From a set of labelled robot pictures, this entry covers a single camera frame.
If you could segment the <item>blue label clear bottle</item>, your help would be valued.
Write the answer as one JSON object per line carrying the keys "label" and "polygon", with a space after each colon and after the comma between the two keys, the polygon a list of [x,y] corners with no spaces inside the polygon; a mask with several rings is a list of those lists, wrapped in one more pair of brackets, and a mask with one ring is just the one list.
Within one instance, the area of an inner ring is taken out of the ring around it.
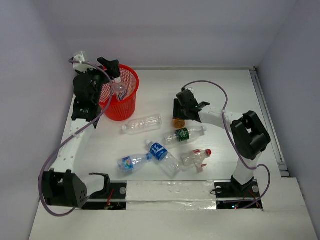
{"label": "blue label clear bottle", "polygon": [[146,140],[145,143],[161,170],[169,177],[175,177],[181,170],[181,162],[160,143],[151,140]]}

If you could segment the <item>purple label small bottle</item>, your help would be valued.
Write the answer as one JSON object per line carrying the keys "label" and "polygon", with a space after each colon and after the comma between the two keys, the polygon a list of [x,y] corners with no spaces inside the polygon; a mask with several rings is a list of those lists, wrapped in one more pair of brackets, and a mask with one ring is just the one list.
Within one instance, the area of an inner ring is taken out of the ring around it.
{"label": "purple label small bottle", "polygon": [[127,97],[127,85],[122,81],[121,77],[117,77],[114,79],[113,88],[118,102],[123,101]]}

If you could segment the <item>orange juice bottle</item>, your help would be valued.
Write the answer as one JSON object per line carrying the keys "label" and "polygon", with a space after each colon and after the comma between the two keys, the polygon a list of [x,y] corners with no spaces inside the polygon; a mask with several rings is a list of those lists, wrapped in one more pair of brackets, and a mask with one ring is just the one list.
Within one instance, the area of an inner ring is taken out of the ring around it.
{"label": "orange juice bottle", "polygon": [[183,119],[175,118],[172,120],[172,126],[175,129],[183,129],[185,127],[185,125],[186,125],[186,122]]}

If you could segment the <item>green label clear bottle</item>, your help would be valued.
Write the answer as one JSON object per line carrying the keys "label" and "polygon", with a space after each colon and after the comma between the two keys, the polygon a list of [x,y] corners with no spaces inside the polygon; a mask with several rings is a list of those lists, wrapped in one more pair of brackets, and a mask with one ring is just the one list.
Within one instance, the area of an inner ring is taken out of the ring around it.
{"label": "green label clear bottle", "polygon": [[167,132],[163,136],[163,143],[167,146],[182,142],[194,141],[205,135],[207,127],[204,125],[184,127]]}

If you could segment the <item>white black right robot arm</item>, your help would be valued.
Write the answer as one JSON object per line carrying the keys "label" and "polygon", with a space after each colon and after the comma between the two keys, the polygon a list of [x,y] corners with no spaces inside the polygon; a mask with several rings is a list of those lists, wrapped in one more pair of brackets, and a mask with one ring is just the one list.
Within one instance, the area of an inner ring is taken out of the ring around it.
{"label": "white black right robot arm", "polygon": [[236,169],[230,179],[230,190],[242,196],[253,182],[258,158],[271,142],[271,137],[254,111],[234,113],[226,111],[228,95],[224,93],[222,108],[211,107],[208,102],[198,102],[189,89],[176,95],[173,118],[210,124],[226,131],[232,147],[238,155]]}

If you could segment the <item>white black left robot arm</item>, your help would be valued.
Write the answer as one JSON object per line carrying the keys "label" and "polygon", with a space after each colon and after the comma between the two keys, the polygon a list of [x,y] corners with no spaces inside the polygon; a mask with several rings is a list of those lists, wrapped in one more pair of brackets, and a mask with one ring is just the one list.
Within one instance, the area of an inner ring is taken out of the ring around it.
{"label": "white black left robot arm", "polygon": [[85,61],[80,56],[69,60],[76,76],[73,79],[73,110],[67,139],[50,155],[38,178],[38,191],[42,205],[48,213],[57,216],[50,206],[82,208],[91,195],[104,198],[110,194],[108,174],[77,175],[77,168],[86,145],[98,126],[100,117],[108,109],[101,108],[103,87],[113,90],[113,81],[120,77],[118,60],[97,59],[99,65]]}

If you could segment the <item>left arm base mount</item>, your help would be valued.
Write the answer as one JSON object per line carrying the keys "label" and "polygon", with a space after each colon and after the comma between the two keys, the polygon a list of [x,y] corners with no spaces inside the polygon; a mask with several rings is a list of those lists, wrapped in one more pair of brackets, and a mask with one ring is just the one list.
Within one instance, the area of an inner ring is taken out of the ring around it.
{"label": "left arm base mount", "polygon": [[107,191],[93,193],[81,209],[109,211],[126,210],[126,193],[126,181],[111,182]]}

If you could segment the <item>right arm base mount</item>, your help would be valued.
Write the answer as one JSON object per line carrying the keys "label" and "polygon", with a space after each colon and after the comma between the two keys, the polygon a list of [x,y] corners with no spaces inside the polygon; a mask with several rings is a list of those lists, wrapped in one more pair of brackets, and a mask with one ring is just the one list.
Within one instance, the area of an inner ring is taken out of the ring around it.
{"label": "right arm base mount", "polygon": [[233,180],[216,181],[210,194],[215,196],[218,210],[263,209],[262,201],[257,201],[261,194],[254,178],[244,186]]}

